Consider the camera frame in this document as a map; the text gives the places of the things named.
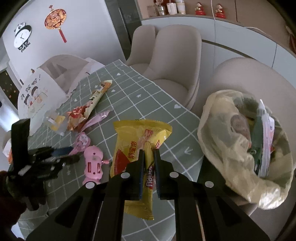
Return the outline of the red snack wrapper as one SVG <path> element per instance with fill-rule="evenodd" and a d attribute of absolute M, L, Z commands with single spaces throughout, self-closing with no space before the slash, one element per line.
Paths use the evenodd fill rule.
<path fill-rule="evenodd" d="M 78 127 L 78 125 L 85 120 L 84 113 L 86 111 L 87 106 L 77 106 L 72 111 L 67 112 L 68 115 L 68 123 L 67 130 L 73 131 Z"/>

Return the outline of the panda wall clock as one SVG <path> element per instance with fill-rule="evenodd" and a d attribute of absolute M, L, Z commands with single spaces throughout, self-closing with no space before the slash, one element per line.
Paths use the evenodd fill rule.
<path fill-rule="evenodd" d="M 23 52 L 30 45 L 29 37 L 32 33 L 32 27 L 25 22 L 22 22 L 17 25 L 14 32 L 14 47 Z"/>

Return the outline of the yellow snack wrapper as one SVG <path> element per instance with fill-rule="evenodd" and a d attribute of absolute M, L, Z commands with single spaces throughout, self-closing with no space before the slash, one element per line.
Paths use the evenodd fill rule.
<path fill-rule="evenodd" d="M 144 156 L 142 196 L 139 200 L 125 201 L 125 213 L 146 220 L 154 220 L 152 214 L 152 192 L 154 189 L 154 156 L 172 133 L 172 126 L 158 120 L 120 120 L 113 123 L 117 140 L 110 168 L 114 177 L 127 171 L 128 164 Z"/>

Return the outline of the red doll figurine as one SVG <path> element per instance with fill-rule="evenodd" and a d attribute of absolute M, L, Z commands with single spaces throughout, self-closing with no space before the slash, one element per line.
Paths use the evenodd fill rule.
<path fill-rule="evenodd" d="M 196 8 L 195 8 L 195 14 L 199 16 L 205 16 L 206 13 L 204 11 L 204 8 L 200 2 L 196 3 Z"/>
<path fill-rule="evenodd" d="M 224 11 L 224 8 L 221 4 L 217 4 L 215 6 L 215 17 L 221 18 L 221 19 L 226 19 L 225 11 Z"/>

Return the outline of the white yellow paper box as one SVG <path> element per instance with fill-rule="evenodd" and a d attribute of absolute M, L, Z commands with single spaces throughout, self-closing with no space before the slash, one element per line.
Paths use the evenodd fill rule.
<path fill-rule="evenodd" d="M 62 137 L 65 135 L 67 129 L 66 116 L 59 115 L 55 111 L 49 110 L 45 113 L 44 124 Z"/>

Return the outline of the pink caterpillar toy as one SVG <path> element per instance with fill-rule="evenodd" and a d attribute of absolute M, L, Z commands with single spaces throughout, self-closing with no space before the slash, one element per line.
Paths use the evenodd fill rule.
<path fill-rule="evenodd" d="M 85 159 L 85 179 L 83 185 L 87 182 L 100 184 L 103 176 L 102 165 L 109 164 L 108 160 L 103 158 L 103 152 L 97 146 L 89 146 L 84 151 Z"/>

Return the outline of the beige chair middle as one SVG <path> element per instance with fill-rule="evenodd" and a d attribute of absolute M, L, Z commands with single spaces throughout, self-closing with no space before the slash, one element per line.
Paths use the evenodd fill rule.
<path fill-rule="evenodd" d="M 201 34 L 195 27 L 169 25 L 156 30 L 150 63 L 130 67 L 191 109 L 199 89 L 201 50 Z"/>

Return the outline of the red doll figurine right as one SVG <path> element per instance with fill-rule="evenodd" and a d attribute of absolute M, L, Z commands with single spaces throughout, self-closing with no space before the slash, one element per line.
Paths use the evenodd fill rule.
<path fill-rule="evenodd" d="M 221 19 L 226 19 L 225 11 L 224 11 L 224 8 L 221 4 L 217 4 L 215 6 L 215 17 L 221 18 Z"/>

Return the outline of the green checkered tablecloth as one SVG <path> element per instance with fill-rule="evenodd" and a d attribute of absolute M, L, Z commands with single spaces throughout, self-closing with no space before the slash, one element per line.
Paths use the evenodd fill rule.
<path fill-rule="evenodd" d="M 164 92 L 158 85 L 140 75 L 131 67 L 117 60 L 100 68 L 81 80 L 71 98 L 59 109 L 58 113 L 67 113 L 88 101 L 93 90 L 100 82 L 112 80 L 110 89 L 103 95 L 92 115 L 101 111 L 112 110 L 108 117 L 98 125 L 85 130 L 91 139 L 91 145 L 99 147 L 104 158 L 111 161 L 118 159 L 123 164 L 136 158 L 139 147 L 160 141 L 157 147 L 161 157 L 172 163 L 174 170 L 197 181 L 202 165 L 203 153 L 197 141 L 199 118 L 185 109 L 180 103 Z M 163 121 L 172 127 L 170 136 L 167 132 L 143 127 L 140 119 Z M 64 137 L 42 125 L 30 137 L 29 149 L 42 146 L 65 147 L 74 144 L 76 133 L 67 132 Z M 55 180 L 46 182 L 48 204 L 38 211 L 26 211 L 18 221 L 26 240 L 50 214 L 57 211 L 75 191 L 82 187 L 84 179 L 84 158 L 74 165 L 66 166 Z M 172 240 L 175 234 L 175 215 L 173 201 L 161 201 L 152 188 L 151 168 L 148 173 L 148 187 L 152 192 L 153 220 L 143 220 L 130 214 L 123 218 L 121 240 Z"/>

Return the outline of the red chinese knot ornament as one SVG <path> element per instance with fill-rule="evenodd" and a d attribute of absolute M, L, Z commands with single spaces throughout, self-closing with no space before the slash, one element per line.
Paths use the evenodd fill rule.
<path fill-rule="evenodd" d="M 49 6 L 50 12 L 44 20 L 44 25 L 47 29 L 57 29 L 64 43 L 67 43 L 66 37 L 62 32 L 61 26 L 66 20 L 67 14 L 64 9 L 54 9 L 53 5 Z"/>

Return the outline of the red doll figurine left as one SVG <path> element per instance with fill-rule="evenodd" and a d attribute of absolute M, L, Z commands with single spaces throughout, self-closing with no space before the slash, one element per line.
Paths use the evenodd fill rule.
<path fill-rule="evenodd" d="M 195 8 L 195 14 L 199 16 L 205 16 L 206 13 L 204 11 L 204 8 L 200 2 L 196 3 L 196 8 Z"/>

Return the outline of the green white milk carton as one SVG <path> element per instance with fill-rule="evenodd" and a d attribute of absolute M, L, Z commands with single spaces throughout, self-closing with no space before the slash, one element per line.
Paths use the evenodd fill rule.
<path fill-rule="evenodd" d="M 274 130 L 275 120 L 270 116 L 261 99 L 251 132 L 251 148 L 248 150 L 254 158 L 254 172 L 260 178 L 266 178 L 269 173 L 271 153 L 274 151 Z"/>

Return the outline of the white cup pair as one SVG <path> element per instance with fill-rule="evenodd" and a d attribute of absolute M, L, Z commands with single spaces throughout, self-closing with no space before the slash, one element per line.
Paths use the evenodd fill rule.
<path fill-rule="evenodd" d="M 186 7 L 185 7 L 184 0 L 169 1 L 166 4 L 166 6 L 168 9 L 169 15 L 176 15 L 176 14 L 185 15 L 186 14 Z"/>

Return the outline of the long beige snack stick wrapper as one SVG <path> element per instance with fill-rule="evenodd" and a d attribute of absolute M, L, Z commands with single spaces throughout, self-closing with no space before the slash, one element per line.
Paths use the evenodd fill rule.
<path fill-rule="evenodd" d="M 85 112 L 83 116 L 88 119 L 90 114 L 92 113 L 95 106 L 98 104 L 100 99 L 103 97 L 103 95 L 107 92 L 107 90 L 112 85 L 112 80 L 104 80 L 100 83 L 100 85 L 92 92 L 91 97 L 89 98 L 88 102 L 86 102 L 85 106 Z"/>

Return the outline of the pink candy wrapper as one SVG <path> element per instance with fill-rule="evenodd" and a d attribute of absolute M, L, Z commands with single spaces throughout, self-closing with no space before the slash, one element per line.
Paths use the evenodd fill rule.
<path fill-rule="evenodd" d="M 102 111 L 96 116 L 94 116 L 91 120 L 88 120 L 86 122 L 86 124 L 78 132 L 78 135 L 74 142 L 74 147 L 72 151 L 69 153 L 70 156 L 84 152 L 86 148 L 90 146 L 91 139 L 86 135 L 85 130 L 107 118 L 110 112 L 111 110 Z"/>

